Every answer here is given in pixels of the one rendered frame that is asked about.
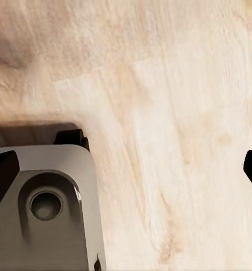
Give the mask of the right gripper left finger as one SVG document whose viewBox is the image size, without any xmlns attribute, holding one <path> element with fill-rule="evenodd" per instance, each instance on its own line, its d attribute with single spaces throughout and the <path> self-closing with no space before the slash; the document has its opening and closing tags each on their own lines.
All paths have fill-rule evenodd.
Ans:
<svg viewBox="0 0 252 271">
<path fill-rule="evenodd" d="M 0 202 L 20 171 L 16 151 L 0 153 Z"/>
</svg>

